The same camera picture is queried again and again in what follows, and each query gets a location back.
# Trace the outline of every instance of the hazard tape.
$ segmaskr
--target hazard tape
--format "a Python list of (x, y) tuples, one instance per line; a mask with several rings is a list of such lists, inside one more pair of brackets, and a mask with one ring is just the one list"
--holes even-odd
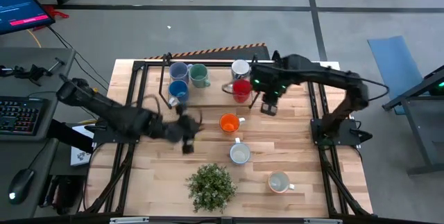
[[(239, 49), (245, 49), (245, 48), (251, 48), (251, 47), (259, 47), (259, 46), (265, 46), (265, 43), (258, 43), (258, 44), (245, 44), (240, 46), (230, 46), (230, 47), (221, 47), (221, 48), (215, 48), (215, 49), (208, 49), (208, 50), (202, 50), (202, 51), (190, 51), (187, 53), (176, 53), (172, 54), (173, 58), (183, 58), (191, 55), (199, 55), (199, 54), (206, 54), (206, 53), (216, 53), (218, 51), (232, 51), (232, 50), (239, 50)], [(163, 55), (161, 56), (153, 56), (145, 59), (162, 59)]]

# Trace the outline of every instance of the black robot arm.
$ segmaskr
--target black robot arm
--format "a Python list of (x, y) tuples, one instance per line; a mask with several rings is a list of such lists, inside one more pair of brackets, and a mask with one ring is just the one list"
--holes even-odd
[(303, 82), (319, 83), (346, 91), (341, 104), (332, 113), (323, 116), (321, 132), (324, 135), (337, 136), (341, 122), (351, 112), (368, 106), (368, 88), (359, 75), (351, 71), (322, 67), (296, 54), (279, 59), (273, 66), (251, 64), (250, 83), (256, 92), (264, 92), (261, 112), (265, 114), (276, 115), (279, 97), (290, 85)]
[(121, 135), (138, 139), (141, 135), (150, 138), (162, 138), (172, 143), (184, 141), (183, 153), (192, 153), (192, 140), (200, 130), (201, 120), (183, 114), (184, 105), (179, 105), (177, 121), (163, 122), (159, 112), (149, 109), (122, 105), (89, 87), (84, 79), (61, 76), (65, 81), (57, 91), (58, 100), (66, 105), (85, 107), (104, 119), (108, 125)]

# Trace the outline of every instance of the orange mug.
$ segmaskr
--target orange mug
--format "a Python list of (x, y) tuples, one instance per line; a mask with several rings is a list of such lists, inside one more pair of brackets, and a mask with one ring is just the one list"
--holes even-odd
[(239, 126), (245, 121), (243, 117), (239, 118), (235, 114), (227, 113), (219, 120), (219, 126), (224, 132), (231, 133), (239, 129)]

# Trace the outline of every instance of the keyboard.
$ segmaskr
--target keyboard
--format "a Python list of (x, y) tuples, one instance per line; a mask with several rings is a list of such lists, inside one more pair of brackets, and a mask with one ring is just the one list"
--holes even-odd
[(36, 135), (48, 100), (0, 96), (0, 135)]

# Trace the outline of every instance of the floor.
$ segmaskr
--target floor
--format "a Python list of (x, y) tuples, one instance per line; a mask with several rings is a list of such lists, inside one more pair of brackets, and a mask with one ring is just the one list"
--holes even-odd
[[(55, 3), (55, 0), (39, 1)], [(413, 10), (414, 13), (320, 12), (319, 21), (314, 22), (309, 11), (313, 3), (309, 0), (73, 0), (71, 3), (144, 5), (140, 8), (143, 10), (64, 10), (70, 18), (53, 26), (107, 80), (117, 58), (265, 42), (269, 51), (277, 49), (282, 55), (298, 53), (311, 60), (338, 61), (343, 70), (353, 70), (364, 78), (382, 82), (367, 39), (396, 35), (404, 36), (422, 75), (443, 64), (444, 14), (430, 13), (427, 9)], [(316, 5), (444, 8), (444, 0), (316, 0)], [(168, 6), (267, 8), (176, 10)], [(321, 35), (315, 34), (314, 26), (320, 26)], [(61, 47), (47, 29), (36, 35), (44, 47)], [(325, 55), (317, 45), (319, 40), (323, 40)], [(0, 46), (35, 45), (26, 31), (0, 36)], [(85, 74), (74, 66), (70, 76), (84, 78)], [(380, 92), (380, 88), (370, 86), (371, 96)], [(407, 176), (408, 168), (420, 166), (423, 161), (405, 117), (380, 107), (388, 99), (381, 98), (368, 109), (355, 113), (355, 118), (363, 122), (362, 128), (374, 135), (361, 150), (374, 213), (388, 218), (444, 223), (444, 173)], [(76, 122), (89, 116), (61, 105), (55, 117), (59, 121)]]

